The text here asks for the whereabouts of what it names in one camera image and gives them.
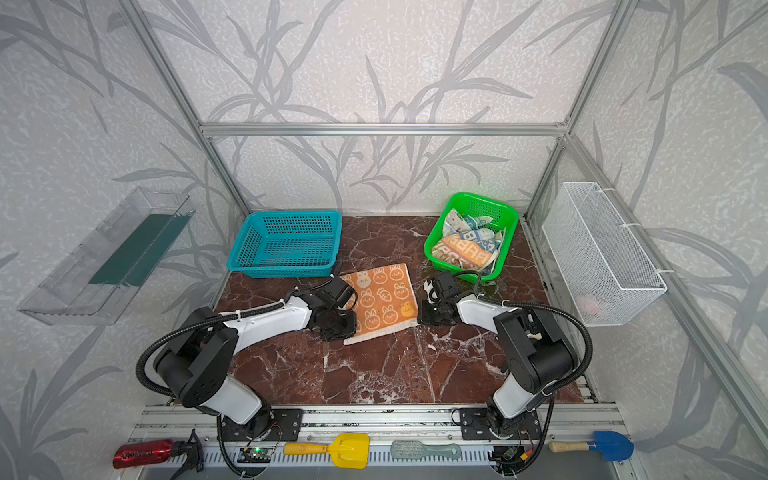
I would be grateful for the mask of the orange bunny towel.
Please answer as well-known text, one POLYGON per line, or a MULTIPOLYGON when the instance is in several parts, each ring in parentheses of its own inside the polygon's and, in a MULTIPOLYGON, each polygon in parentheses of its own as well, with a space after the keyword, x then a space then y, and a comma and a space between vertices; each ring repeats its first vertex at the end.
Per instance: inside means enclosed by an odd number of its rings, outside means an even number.
POLYGON ((359 295, 353 308, 357 316, 356 333, 343 340, 345 345, 417 325, 418 302, 405 263, 349 273, 341 278, 359 295))

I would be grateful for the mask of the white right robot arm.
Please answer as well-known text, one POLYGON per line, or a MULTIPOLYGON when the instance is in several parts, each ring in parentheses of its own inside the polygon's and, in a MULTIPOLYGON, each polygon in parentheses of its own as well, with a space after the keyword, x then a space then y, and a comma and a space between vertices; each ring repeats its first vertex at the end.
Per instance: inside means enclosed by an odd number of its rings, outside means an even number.
POLYGON ((478 284, 458 284, 461 273, 441 272, 424 283, 426 299, 418 310, 424 326, 474 326, 495 335, 504 353, 507 376, 484 407, 458 410, 466 441, 532 440, 547 434, 556 392, 589 366, 593 344, 585 325, 568 312, 536 303, 497 300, 478 284))

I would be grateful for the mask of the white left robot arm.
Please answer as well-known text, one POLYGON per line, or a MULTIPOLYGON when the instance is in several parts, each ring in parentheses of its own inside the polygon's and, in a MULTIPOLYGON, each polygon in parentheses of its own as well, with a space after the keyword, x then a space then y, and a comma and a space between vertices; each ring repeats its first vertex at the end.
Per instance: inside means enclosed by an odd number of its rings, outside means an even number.
POLYGON ((358 293, 340 277, 318 286, 294 288, 276 302, 246 310, 195 310, 178 329, 139 355, 135 375, 146 389, 184 407, 236 425, 249 438, 267 434, 275 423, 269 403, 230 374, 241 351, 274 337, 303 330, 326 342, 352 337, 358 293))

